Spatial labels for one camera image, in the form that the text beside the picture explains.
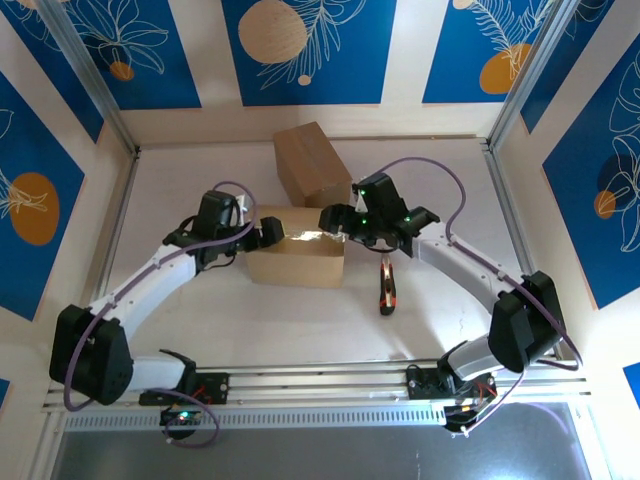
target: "white table surface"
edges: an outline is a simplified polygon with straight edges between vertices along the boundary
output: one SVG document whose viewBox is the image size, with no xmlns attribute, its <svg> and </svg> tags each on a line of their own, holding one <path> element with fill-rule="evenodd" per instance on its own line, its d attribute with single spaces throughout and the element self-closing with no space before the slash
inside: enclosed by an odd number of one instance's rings
<svg viewBox="0 0 640 480">
<path fill-rule="evenodd" d="M 456 233 L 517 268 L 479 140 L 340 140 L 334 146 L 356 179 L 408 155 L 445 162 L 468 192 Z M 390 174 L 410 208 L 423 205 L 445 220 L 458 205 L 457 187 L 436 167 L 405 163 Z M 270 143 L 143 151 L 109 288 L 146 262 L 221 180 L 244 183 L 262 204 L 288 205 Z M 437 358 L 486 333 L 488 313 L 461 287 L 402 253 L 392 261 L 398 307 L 382 317 L 380 256 L 358 245 L 347 246 L 344 286 L 336 290 L 252 284 L 239 256 L 233 267 L 202 273 L 172 294 L 138 330 L 132 351 L 169 348 L 200 366 Z"/>
</svg>

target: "tan circle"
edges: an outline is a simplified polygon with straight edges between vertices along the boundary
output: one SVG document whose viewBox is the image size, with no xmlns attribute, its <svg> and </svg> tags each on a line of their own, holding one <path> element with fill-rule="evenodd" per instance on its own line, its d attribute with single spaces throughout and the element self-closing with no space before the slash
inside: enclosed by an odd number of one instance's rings
<svg viewBox="0 0 640 480">
<path fill-rule="evenodd" d="M 35 10 L 36 9 L 36 0 L 16 0 L 20 5 L 24 5 L 25 7 Z M 68 2 L 69 0 L 58 0 L 58 2 Z"/>
<path fill-rule="evenodd" d="M 596 209 L 596 215 L 603 220 L 611 218 L 616 212 L 616 196 L 608 190 L 603 190 L 596 195 L 593 208 Z"/>
<path fill-rule="evenodd" d="M 311 85 L 311 77 L 309 75 L 300 75 L 298 77 L 298 83 L 303 87 Z"/>
<path fill-rule="evenodd" d="M 491 57 L 480 73 L 480 88 L 485 93 L 493 95 L 508 93 L 516 79 L 512 67 L 519 72 L 529 55 L 529 50 L 531 45 L 528 43 L 518 44 L 511 47 L 510 51 L 505 50 Z"/>
<path fill-rule="evenodd" d="M 295 58 L 307 44 L 307 29 L 300 15 L 280 0 L 261 0 L 238 24 L 245 52 L 260 63 L 282 63 Z"/>
<path fill-rule="evenodd" d="M 121 82 L 128 82 L 129 80 L 133 80 L 134 71 L 129 65 L 124 62 L 113 62 L 111 66 L 109 66 L 109 71 L 111 75 L 116 77 L 116 79 Z"/>
<path fill-rule="evenodd" d="M 60 219 L 60 203 L 55 187 L 47 177 L 39 173 L 23 173 L 12 185 L 31 197 L 46 194 L 40 202 L 42 207 L 46 207 L 46 211 L 25 204 L 9 211 L 13 229 L 20 238 L 38 247 L 46 245 L 55 235 Z"/>
<path fill-rule="evenodd" d="M 473 2 L 475 2 L 475 0 L 453 0 L 453 8 L 464 10 L 465 8 L 469 8 Z"/>
</svg>

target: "screwdriver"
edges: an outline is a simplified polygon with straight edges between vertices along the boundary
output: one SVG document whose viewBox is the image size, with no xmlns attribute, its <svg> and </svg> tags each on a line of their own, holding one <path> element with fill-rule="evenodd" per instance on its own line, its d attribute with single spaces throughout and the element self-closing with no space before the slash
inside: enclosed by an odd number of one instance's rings
<svg viewBox="0 0 640 480">
<path fill-rule="evenodd" d="M 396 309 L 396 282 L 393 265 L 388 253 L 382 254 L 380 262 L 380 314 L 391 315 Z"/>
</svg>

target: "robotic arm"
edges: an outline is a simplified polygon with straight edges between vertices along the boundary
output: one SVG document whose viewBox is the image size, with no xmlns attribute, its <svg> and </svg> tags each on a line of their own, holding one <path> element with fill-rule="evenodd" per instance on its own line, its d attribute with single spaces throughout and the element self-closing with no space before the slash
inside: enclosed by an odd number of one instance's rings
<svg viewBox="0 0 640 480">
<path fill-rule="evenodd" d="M 454 347 L 438 361 L 435 371 L 407 370 L 408 378 L 414 380 L 409 381 L 411 398 L 456 396 L 463 388 L 468 391 L 468 382 L 503 368 L 522 373 L 559 342 L 559 332 L 522 292 L 528 292 L 564 328 L 555 286 L 547 275 L 536 272 L 525 276 L 508 272 L 499 264 L 498 270 L 492 271 L 473 261 L 470 255 L 481 258 L 479 252 L 450 233 L 434 213 L 423 207 L 408 210 L 384 173 L 353 185 L 353 193 L 358 198 L 355 207 L 333 205 L 323 210 L 323 230 L 344 233 L 368 248 L 384 241 L 391 250 L 435 266 L 471 293 L 492 316 L 487 335 Z M 506 279 L 519 279 L 520 288 L 514 289 Z"/>
<path fill-rule="evenodd" d="M 236 225 L 231 226 L 235 210 Z M 245 228 L 242 207 L 229 194 L 211 190 L 202 198 L 195 217 L 171 232 L 163 245 L 142 268 L 122 286 L 93 302 L 87 309 L 75 305 L 58 317 L 49 375 L 65 382 L 69 368 L 74 369 L 72 388 L 103 405 L 110 405 L 128 391 L 175 389 L 190 394 L 197 378 L 195 362 L 175 352 L 161 350 L 158 357 L 133 359 L 129 342 L 142 322 L 175 290 L 196 277 L 220 255 L 234 257 L 269 247 L 284 238 L 280 221 L 263 218 L 261 228 L 253 228 L 236 241 L 189 250 L 212 240 L 230 239 Z M 193 222 L 191 230 L 186 230 Z M 107 305 L 102 319 L 93 328 L 80 357 L 71 364 L 74 349 L 97 312 Z"/>
</svg>

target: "cardboard box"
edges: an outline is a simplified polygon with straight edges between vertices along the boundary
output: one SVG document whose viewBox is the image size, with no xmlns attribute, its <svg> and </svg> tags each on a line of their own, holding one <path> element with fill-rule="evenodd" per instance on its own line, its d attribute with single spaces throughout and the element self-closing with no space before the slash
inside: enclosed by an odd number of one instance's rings
<svg viewBox="0 0 640 480">
<path fill-rule="evenodd" d="M 293 206 L 349 203 L 351 175 L 316 122 L 275 133 L 273 145 L 278 177 Z"/>
<path fill-rule="evenodd" d="M 344 237 L 318 228 L 320 208 L 258 207 L 260 218 L 274 216 L 285 238 L 269 248 L 246 254 L 255 283 L 289 287 L 342 286 Z"/>
</svg>

